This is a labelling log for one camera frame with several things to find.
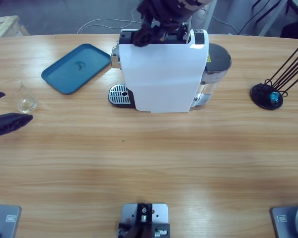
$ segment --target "robotic arm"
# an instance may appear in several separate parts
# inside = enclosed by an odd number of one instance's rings
[[[137,8],[142,15],[142,26],[133,36],[133,44],[147,46],[152,41],[164,41],[168,34],[176,29],[181,32],[181,25],[196,11],[212,0],[143,0]],[[152,27],[153,20],[160,25]]]

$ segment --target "blue tray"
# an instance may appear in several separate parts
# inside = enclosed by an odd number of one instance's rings
[[[63,94],[72,94],[110,64],[110,55],[83,44],[42,72],[42,78]]]

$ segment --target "table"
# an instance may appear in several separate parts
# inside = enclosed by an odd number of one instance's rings
[[[17,238],[115,238],[124,203],[166,203],[173,238],[274,237],[269,209],[298,204],[298,85],[282,108],[252,103],[298,40],[211,35],[232,68],[204,108],[150,114],[112,107],[107,67],[73,95],[41,72],[83,43],[118,35],[0,39],[0,84],[21,79],[39,107],[0,137],[0,204],[22,207]],[[0,114],[12,109],[0,100]]]

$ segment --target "black capsule stand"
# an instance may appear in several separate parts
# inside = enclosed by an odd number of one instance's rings
[[[250,97],[257,106],[267,110],[275,110],[283,105],[284,98],[288,96],[288,90],[298,83],[297,78],[288,88],[286,88],[286,85],[298,75],[298,56],[277,80],[273,82],[273,79],[293,58],[293,56],[296,55],[296,53],[298,53],[298,48],[271,79],[267,79],[264,83],[257,84],[251,88]]]
[[[274,104],[271,102],[269,98],[270,91],[279,93],[280,96],[278,103]],[[281,96],[280,92],[276,91],[276,89],[272,86],[263,83],[257,84],[254,87],[252,87],[252,89],[250,90],[250,97],[257,106],[267,110],[278,109],[284,103],[284,99]]]

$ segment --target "glass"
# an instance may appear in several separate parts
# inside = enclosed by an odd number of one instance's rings
[[[3,99],[22,113],[30,113],[38,105],[36,97],[18,79],[6,82],[0,91],[5,93]]]

